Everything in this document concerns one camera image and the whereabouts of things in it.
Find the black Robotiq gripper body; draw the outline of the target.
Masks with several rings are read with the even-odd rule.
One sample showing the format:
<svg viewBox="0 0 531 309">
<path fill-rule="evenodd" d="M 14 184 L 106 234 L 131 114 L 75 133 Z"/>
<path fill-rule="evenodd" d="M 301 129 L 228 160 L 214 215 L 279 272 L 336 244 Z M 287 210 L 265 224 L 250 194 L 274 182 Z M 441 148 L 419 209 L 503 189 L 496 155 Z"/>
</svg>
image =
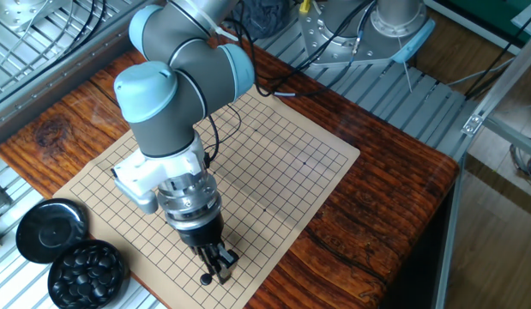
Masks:
<svg viewBox="0 0 531 309">
<path fill-rule="evenodd" d="M 222 243 L 221 238 L 224 227 L 222 214 L 218 214 L 213 220 L 202 227 L 191 230 L 178 230 L 180 239 L 188 246 L 200 247 L 205 245 L 217 245 Z"/>
</svg>

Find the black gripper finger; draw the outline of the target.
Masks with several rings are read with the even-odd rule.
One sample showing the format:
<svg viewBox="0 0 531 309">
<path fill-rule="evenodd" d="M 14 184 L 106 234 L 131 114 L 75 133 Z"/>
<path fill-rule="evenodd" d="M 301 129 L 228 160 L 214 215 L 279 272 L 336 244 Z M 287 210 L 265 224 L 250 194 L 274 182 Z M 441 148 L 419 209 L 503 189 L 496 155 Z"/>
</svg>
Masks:
<svg viewBox="0 0 531 309">
<path fill-rule="evenodd" d="M 238 263 L 239 256 L 235 251 L 227 250 L 222 243 L 217 245 L 217 249 L 217 262 L 219 265 L 217 276 L 220 282 L 227 282 L 232 276 L 233 269 Z"/>
<path fill-rule="evenodd" d="M 201 275 L 201 283 L 211 283 L 213 278 L 217 276 L 219 265 L 217 262 L 218 249 L 215 245 L 205 245 L 196 248 L 196 254 L 206 265 L 207 271 Z"/>
</svg>

